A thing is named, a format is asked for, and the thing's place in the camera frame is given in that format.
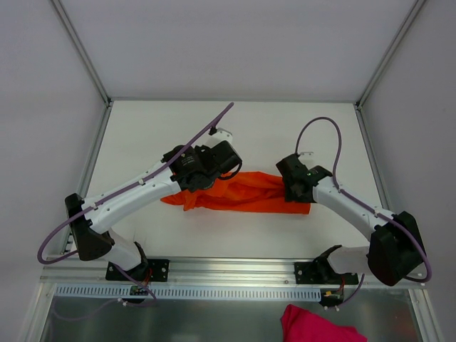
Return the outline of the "orange t-shirt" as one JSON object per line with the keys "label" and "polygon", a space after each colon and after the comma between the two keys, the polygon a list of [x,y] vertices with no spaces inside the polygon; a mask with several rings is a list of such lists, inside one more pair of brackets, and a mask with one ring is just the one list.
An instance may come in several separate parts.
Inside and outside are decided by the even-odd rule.
{"label": "orange t-shirt", "polygon": [[181,206],[184,211],[205,208],[219,211],[303,214],[309,203],[287,202],[282,178],[264,172],[240,172],[230,180],[216,180],[208,190],[181,191],[161,202]]}

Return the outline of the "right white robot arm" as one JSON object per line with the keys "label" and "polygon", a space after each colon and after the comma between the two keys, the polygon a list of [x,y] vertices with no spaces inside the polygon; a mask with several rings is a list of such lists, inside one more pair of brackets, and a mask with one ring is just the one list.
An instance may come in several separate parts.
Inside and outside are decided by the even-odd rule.
{"label": "right white robot arm", "polygon": [[413,281],[412,272],[428,266],[418,223],[403,211],[395,214],[372,207],[336,185],[333,174],[317,165],[307,168],[296,154],[276,164],[288,202],[319,204],[356,228],[368,241],[366,247],[336,245],[319,257],[317,277],[325,283],[341,274],[370,274],[387,286]]}

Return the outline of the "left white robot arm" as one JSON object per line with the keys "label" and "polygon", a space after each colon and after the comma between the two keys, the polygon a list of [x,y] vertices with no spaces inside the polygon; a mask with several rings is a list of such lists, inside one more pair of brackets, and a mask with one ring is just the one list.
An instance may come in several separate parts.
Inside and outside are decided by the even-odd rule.
{"label": "left white robot arm", "polygon": [[113,226],[164,197],[184,190],[208,190],[216,180],[235,176],[241,167],[242,159],[226,140],[212,147],[179,145],[131,185],[92,198],[76,193],[67,196],[65,206],[79,259],[108,261],[108,280],[145,280],[151,271],[143,248],[115,233]]}

